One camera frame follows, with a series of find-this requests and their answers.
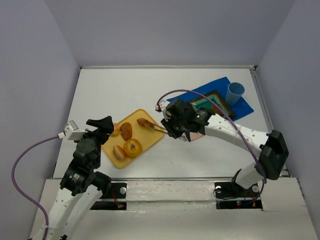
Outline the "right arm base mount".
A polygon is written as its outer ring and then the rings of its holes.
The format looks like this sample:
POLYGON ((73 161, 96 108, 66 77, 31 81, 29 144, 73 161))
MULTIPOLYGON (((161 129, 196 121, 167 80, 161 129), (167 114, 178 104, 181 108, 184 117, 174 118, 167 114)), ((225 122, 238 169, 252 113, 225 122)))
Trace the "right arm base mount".
POLYGON ((218 210, 263 209, 258 184, 244 189, 227 181, 214 183, 213 196, 218 210))

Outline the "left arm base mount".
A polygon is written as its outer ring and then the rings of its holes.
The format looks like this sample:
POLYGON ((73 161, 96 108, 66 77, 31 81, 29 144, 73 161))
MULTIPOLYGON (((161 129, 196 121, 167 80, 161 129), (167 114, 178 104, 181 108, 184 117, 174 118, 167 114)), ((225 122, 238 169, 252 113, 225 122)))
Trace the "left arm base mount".
POLYGON ((92 211, 125 211, 127 209, 127 183, 112 182, 108 193, 104 193, 90 210, 92 211))

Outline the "brown glazed bread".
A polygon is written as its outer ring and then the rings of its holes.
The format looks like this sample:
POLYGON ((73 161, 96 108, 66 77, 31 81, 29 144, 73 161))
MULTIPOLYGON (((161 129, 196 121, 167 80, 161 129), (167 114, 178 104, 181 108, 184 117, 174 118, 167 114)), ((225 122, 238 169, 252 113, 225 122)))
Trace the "brown glazed bread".
POLYGON ((155 127, 152 122, 150 122, 149 120, 147 120, 145 118, 138 118, 136 120, 136 122, 138 123, 139 126, 144 127, 144 128, 153 129, 155 127))

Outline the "metal tongs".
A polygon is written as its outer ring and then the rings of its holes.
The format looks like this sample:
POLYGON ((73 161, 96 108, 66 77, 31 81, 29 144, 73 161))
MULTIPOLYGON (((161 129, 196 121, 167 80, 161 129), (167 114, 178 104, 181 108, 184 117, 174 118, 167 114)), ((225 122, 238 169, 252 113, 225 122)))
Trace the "metal tongs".
POLYGON ((147 123, 147 125, 148 125, 148 127, 149 128, 151 128, 151 129, 153 129, 153 130, 156 130, 156 131, 158 131, 158 132, 163 132, 163 133, 166 133, 167 132, 167 130, 164 128, 164 127, 161 127, 161 126, 159 126, 159 125, 157 125, 157 124, 155 124, 155 123, 153 123, 153 122, 148 122, 147 123))

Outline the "dark brown bread roll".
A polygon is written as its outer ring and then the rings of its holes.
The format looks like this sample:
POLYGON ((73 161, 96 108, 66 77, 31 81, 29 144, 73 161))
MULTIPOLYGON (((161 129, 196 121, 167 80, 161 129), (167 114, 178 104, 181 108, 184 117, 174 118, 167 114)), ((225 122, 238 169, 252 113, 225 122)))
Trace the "dark brown bread roll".
POLYGON ((218 115, 220 115, 220 116, 224 116, 225 115, 225 112, 224 112, 224 110, 222 109, 222 107, 218 104, 218 105, 212 105, 211 107, 210 107, 210 110, 211 111, 213 111, 215 114, 218 114, 218 115))

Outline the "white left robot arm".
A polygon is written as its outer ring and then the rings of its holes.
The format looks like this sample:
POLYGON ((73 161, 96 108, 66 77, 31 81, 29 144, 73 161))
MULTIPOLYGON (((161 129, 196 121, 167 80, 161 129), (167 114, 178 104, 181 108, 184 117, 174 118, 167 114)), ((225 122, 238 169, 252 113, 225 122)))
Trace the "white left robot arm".
POLYGON ((114 131, 112 117, 89 119, 86 124, 95 129, 79 129, 70 120, 57 135, 59 139, 74 141, 76 147, 49 214, 33 236, 35 240, 72 239, 94 203, 111 189, 112 179, 97 169, 101 166, 101 147, 114 131))

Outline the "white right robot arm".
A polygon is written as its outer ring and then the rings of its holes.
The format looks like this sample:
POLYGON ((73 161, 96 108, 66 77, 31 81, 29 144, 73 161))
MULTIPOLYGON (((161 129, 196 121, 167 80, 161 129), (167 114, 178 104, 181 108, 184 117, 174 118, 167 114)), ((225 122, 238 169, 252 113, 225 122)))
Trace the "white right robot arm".
POLYGON ((186 132, 215 137, 248 151, 253 163, 239 169, 231 182, 216 193, 218 198, 239 198, 258 182, 277 180, 289 156, 280 131, 262 132, 230 122, 210 109, 194 109, 177 98, 158 104, 156 111, 163 114, 161 124, 170 137, 180 138, 186 132))

